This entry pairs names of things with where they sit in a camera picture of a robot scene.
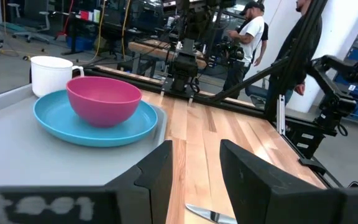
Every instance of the white mug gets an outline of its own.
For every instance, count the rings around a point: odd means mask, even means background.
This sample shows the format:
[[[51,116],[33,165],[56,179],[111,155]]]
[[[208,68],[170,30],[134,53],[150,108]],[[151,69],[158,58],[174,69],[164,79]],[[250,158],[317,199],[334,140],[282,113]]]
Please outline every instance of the white mug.
[[[84,76],[84,68],[73,66],[73,62],[50,56],[31,58],[32,91],[38,97],[59,90],[65,90],[66,84],[73,77],[73,70],[79,69]]]

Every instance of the black metal frame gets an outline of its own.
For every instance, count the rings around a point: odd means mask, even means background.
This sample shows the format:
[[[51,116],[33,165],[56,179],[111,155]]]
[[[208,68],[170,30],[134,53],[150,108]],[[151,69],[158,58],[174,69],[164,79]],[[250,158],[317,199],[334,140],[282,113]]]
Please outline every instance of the black metal frame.
[[[267,75],[270,75],[272,71],[277,71],[278,69],[285,69],[287,72],[283,78],[280,79],[280,83],[278,86],[278,89],[276,90],[274,96],[272,99],[277,99],[279,94],[283,93],[285,90],[287,90],[287,85],[289,80],[291,80],[294,77],[293,72],[295,70],[295,66],[298,63],[298,57],[303,52],[303,47],[305,45],[305,42],[307,41],[308,36],[312,32],[312,28],[316,25],[318,22],[318,19],[321,16],[321,13],[326,5],[328,0],[319,0],[319,1],[313,1],[310,5],[309,11],[306,14],[305,21],[303,23],[302,29],[301,29],[301,35],[299,39],[295,42],[295,46],[289,55],[289,57],[286,57],[280,61],[277,61],[272,64],[271,67],[265,69],[264,71],[256,74],[252,78],[236,85],[235,87],[231,88],[230,90],[220,93],[214,96],[206,96],[203,94],[195,94],[193,97],[193,101],[195,103],[201,103],[207,106],[213,106],[217,108],[221,108],[224,110],[229,110],[237,113],[242,113],[250,116],[255,116],[257,118],[266,119],[268,120],[273,126],[275,124],[273,123],[275,121],[275,115],[276,115],[276,100],[271,100],[270,102],[267,102],[268,109],[265,111],[263,109],[255,108],[252,106],[243,105],[240,103],[236,103],[233,101],[225,100],[231,92],[241,90],[254,82],[262,79],[263,77],[266,77]],[[129,82],[143,90],[152,91],[155,93],[160,93],[162,91],[162,85],[163,83],[157,83],[152,82],[148,80],[139,79],[136,77],[130,77],[127,75],[124,75],[122,73],[118,72],[111,72],[102,70],[98,67],[90,67],[85,69],[86,75],[90,76],[101,76],[101,77],[109,77],[109,78],[116,78],[119,80],[123,80],[125,82]],[[172,93],[169,91],[165,92],[166,95],[170,95],[177,98],[186,98],[184,95]],[[326,129],[321,126],[318,126],[312,121],[306,121],[299,118],[293,118],[291,116],[286,116],[286,123],[289,124],[289,126],[294,128],[300,128],[300,129],[308,129],[315,133],[320,134],[327,134],[330,136],[335,136],[337,134],[336,130],[333,129]],[[300,157],[300,163],[302,164],[302,159],[306,159],[306,157],[298,150],[298,148],[285,136],[282,135],[282,138],[286,140],[286,142],[292,147],[292,149],[299,155]],[[313,161],[315,164],[321,165],[315,158],[313,158]],[[316,176],[322,181],[322,183],[329,188],[332,187],[342,187],[342,185],[330,174],[328,171],[324,172],[317,172],[318,169],[311,170],[316,174]],[[332,180],[331,182],[328,181],[324,174],[328,175],[329,178]]]

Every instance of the knife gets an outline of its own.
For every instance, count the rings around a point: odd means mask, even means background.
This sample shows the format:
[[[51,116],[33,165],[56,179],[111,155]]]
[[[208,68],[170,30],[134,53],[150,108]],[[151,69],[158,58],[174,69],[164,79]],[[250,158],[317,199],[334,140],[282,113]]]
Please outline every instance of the knife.
[[[186,208],[193,212],[196,215],[199,215],[213,223],[217,224],[237,224],[236,219],[229,217],[227,215],[220,214],[218,212],[213,212],[211,210],[200,208],[194,205],[186,204]]]

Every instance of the wooden countertop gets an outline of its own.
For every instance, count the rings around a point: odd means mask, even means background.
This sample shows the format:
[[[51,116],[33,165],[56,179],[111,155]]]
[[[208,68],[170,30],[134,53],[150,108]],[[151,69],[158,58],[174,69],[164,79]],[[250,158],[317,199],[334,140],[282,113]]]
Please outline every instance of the wooden countertop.
[[[161,83],[112,68],[99,68]],[[160,106],[168,115],[165,139],[171,139],[174,147],[168,224],[211,223],[188,211],[186,203],[234,217],[219,160],[221,139],[229,139],[295,177],[324,188],[309,168],[298,163],[296,152],[268,121],[197,103],[189,106],[184,100],[142,92],[144,101]]]
[[[157,80],[157,79],[149,78],[149,77],[144,77],[144,76],[132,74],[132,73],[129,73],[129,72],[123,72],[123,71],[120,71],[120,70],[117,70],[117,69],[114,69],[114,68],[109,68],[109,67],[105,67],[105,66],[101,66],[101,65],[97,65],[96,67],[98,67],[99,69],[104,70],[106,72],[114,72],[115,74],[118,74],[118,75],[121,75],[121,76],[134,77],[134,78],[138,78],[140,80],[144,80],[144,81],[152,82],[152,83],[156,83],[156,84],[161,84],[161,85],[163,83],[163,81],[161,81],[161,80]],[[209,95],[209,96],[214,95],[213,93],[208,93],[208,92],[205,92],[205,91],[200,91],[200,93],[204,94],[204,95]],[[232,99],[232,98],[226,98],[225,100],[231,101],[233,103],[239,103],[239,104],[242,104],[242,105],[255,107],[255,105],[253,105],[252,103],[248,103],[248,102],[241,101],[241,100],[236,100],[236,99]]]
[[[169,48],[168,43],[161,42],[159,40],[146,40],[144,42],[148,43],[148,44],[155,45],[156,47],[157,46],[163,47],[164,49],[156,48],[156,49],[153,50],[153,47],[151,47],[151,46],[144,45],[144,44],[139,44],[139,43],[136,43],[136,42],[130,42],[129,45],[128,45],[129,50],[134,51],[134,52],[138,52],[138,53],[141,53],[141,54],[147,54],[149,56],[157,57],[157,58],[160,58],[160,59],[165,59],[167,57],[167,51],[168,51],[168,48]],[[172,60],[174,54],[175,54],[174,52],[170,52],[169,56],[168,56],[168,59]],[[198,57],[203,56],[203,54],[201,52],[199,52],[199,51],[197,51],[196,55]],[[206,66],[205,61],[200,60],[200,59],[196,59],[196,62],[197,62],[198,68],[200,68],[200,69],[205,68],[205,66]]]

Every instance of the black cap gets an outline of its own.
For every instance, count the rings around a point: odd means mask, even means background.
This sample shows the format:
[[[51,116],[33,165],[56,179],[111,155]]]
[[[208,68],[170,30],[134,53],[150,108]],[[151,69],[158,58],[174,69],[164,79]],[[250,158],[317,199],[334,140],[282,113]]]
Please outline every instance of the black cap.
[[[258,8],[258,9],[260,9],[262,12],[265,11],[265,6],[264,6],[263,4],[259,4],[259,3],[257,3],[257,2],[255,2],[255,1],[252,0],[251,2],[248,2],[248,4],[246,5],[246,7],[244,8],[244,10],[243,10],[242,12],[240,12],[239,15],[240,15],[240,16],[245,15],[246,12],[247,12],[247,10],[248,10],[248,9],[251,9],[251,8],[253,8],[253,7],[256,7],[256,8]]]

